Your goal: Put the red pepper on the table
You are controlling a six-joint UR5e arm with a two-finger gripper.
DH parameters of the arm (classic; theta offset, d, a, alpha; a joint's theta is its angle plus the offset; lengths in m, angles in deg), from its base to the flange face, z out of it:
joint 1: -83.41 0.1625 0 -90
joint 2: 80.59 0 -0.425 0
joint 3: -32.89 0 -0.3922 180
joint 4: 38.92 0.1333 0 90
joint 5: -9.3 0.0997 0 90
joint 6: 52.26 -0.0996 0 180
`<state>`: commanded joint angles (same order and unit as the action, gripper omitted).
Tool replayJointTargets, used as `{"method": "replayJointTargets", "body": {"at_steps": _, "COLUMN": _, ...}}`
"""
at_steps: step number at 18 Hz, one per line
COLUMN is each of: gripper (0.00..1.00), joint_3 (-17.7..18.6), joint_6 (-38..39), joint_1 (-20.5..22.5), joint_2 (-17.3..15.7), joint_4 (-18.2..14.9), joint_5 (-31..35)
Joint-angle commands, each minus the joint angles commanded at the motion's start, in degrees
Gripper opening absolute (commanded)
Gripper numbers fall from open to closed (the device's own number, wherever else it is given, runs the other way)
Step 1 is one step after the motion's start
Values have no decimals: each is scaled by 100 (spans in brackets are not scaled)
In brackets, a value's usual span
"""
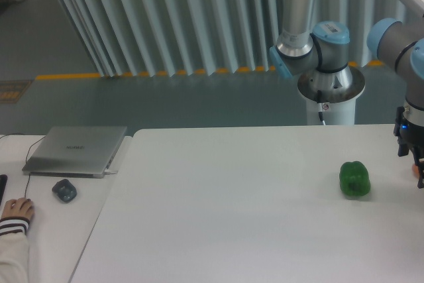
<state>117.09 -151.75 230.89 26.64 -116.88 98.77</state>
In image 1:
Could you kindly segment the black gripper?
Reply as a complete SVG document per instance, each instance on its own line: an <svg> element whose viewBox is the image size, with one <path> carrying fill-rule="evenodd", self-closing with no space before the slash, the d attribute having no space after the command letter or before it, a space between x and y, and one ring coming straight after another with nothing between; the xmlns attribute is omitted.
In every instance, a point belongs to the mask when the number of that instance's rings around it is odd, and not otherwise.
<svg viewBox="0 0 424 283"><path fill-rule="evenodd" d="M414 165L418 167L419 177L417 187L423 189L423 127L408 121L405 108L396 109L394 136L397 137L398 156L407 156L412 151Z"/></svg>

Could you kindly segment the cream striped sleeve forearm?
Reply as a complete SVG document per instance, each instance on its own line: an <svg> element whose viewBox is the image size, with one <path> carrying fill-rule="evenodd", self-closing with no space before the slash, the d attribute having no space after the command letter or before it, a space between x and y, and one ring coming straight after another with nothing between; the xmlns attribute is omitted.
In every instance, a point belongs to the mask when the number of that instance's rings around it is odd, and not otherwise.
<svg viewBox="0 0 424 283"><path fill-rule="evenodd" d="M1 282L29 282L29 225L24 217L1 219Z"/></svg>

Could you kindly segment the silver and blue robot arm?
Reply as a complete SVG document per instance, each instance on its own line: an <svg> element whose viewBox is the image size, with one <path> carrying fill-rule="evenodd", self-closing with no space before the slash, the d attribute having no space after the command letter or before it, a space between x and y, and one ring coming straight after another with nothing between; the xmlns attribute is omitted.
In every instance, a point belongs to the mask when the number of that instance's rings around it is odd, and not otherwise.
<svg viewBox="0 0 424 283"><path fill-rule="evenodd" d="M311 125L351 125L356 100L365 87L363 74L348 65L348 28L339 22L311 24L314 0L284 0L282 31L270 48L281 77L298 75L297 89L307 103ZM404 24L386 18L368 33L372 55L406 84L397 108L394 135L398 155L413 155L423 174L423 22Z"/></svg>

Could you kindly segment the person's hand on mouse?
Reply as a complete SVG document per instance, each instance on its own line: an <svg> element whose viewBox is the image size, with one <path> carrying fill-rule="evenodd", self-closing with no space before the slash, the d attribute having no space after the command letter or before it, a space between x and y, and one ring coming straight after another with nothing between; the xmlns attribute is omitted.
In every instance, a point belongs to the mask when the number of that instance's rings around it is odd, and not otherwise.
<svg viewBox="0 0 424 283"><path fill-rule="evenodd" d="M10 199L3 208L1 219L26 219L32 220L34 216L34 203L28 198Z"/></svg>

